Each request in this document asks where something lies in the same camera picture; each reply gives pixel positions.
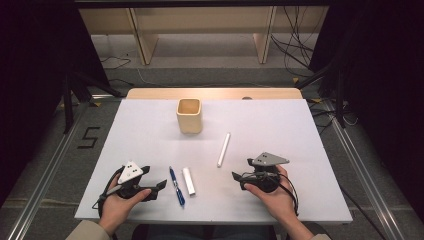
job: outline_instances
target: person's left hand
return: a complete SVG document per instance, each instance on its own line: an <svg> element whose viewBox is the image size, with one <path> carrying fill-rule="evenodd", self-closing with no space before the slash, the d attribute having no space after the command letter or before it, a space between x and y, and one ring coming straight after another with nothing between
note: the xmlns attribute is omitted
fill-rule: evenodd
<svg viewBox="0 0 424 240"><path fill-rule="evenodd" d="M118 178L120 174L116 175L109 189L115 187L118 184ZM137 193L130 199L120 198L116 193L106 198L103 204L103 213L100 218L99 225L107 232L109 236L118 229L118 227L125 222L130 213L131 209L147 196L149 196L151 189L145 189Z"/></svg>

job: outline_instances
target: blue pen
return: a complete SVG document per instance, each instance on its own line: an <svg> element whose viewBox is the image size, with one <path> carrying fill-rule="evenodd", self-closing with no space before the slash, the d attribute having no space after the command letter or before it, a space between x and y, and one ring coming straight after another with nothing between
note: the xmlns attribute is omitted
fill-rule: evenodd
<svg viewBox="0 0 424 240"><path fill-rule="evenodd" d="M178 201L180 202L180 205L184 207L185 200L181 190L178 188L177 178L175 178L174 170L172 170L171 166L169 166L169 173L171 173L172 182L174 183L175 191L177 191Z"/></svg>

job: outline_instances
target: sleeve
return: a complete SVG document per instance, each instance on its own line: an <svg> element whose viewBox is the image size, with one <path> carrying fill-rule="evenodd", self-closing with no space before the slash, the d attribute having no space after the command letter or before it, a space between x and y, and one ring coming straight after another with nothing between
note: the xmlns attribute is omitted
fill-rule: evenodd
<svg viewBox="0 0 424 240"><path fill-rule="evenodd" d="M325 234L317 234L311 240L331 240L327 235Z"/></svg>
<svg viewBox="0 0 424 240"><path fill-rule="evenodd" d="M91 221L82 221L78 226L71 232L66 240L110 240L109 235L106 231L100 227L97 223Z"/></svg>

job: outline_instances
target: hand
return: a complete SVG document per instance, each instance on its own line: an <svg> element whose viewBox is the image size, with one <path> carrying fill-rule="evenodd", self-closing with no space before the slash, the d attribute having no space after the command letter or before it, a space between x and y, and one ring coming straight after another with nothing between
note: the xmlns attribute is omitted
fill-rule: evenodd
<svg viewBox="0 0 424 240"><path fill-rule="evenodd" d="M287 171L283 167L279 165L276 167L280 174L288 177ZM280 184L291 192L293 191L285 177L281 177ZM273 192L265 193L255 185L248 183L244 184L244 187L265 204L268 212L286 229L291 239L311 239L314 236L305 225L297 219L293 208L293 199L286 191L278 187Z"/></svg>
<svg viewBox="0 0 424 240"><path fill-rule="evenodd" d="M276 167L280 174L288 177L287 171L283 167L279 165ZM288 190L293 191L289 182L284 177L281 177L280 184ZM278 221L282 220L280 218L296 216L293 209L293 199L280 187L271 193L265 193L255 185L248 183L246 183L244 187L258 197L265 204L271 216Z"/></svg>
<svg viewBox="0 0 424 240"><path fill-rule="evenodd" d="M120 174L115 176L109 189L118 184L119 176ZM112 236L118 227L125 222L131 209L149 196L151 191L151 189L145 189L130 199L120 198L117 194L110 195L103 204L103 214L100 218L99 225L105 229L109 236Z"/></svg>

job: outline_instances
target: white chalk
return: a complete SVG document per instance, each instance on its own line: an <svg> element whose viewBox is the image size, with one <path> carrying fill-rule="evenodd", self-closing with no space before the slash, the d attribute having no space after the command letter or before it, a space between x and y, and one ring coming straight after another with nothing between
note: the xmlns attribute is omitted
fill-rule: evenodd
<svg viewBox="0 0 424 240"><path fill-rule="evenodd" d="M183 168L183 176L184 180L186 181L188 194L190 195L190 197L192 197L196 194L196 191L194 190L193 180L191 179L189 168Z"/></svg>
<svg viewBox="0 0 424 240"><path fill-rule="evenodd" d="M218 164L217 164L218 167L222 166L222 161L224 160L225 151L227 151L230 135L231 135L230 133L227 133L227 136L225 137L224 146L222 146L221 155L219 156L219 159L218 159Z"/></svg>

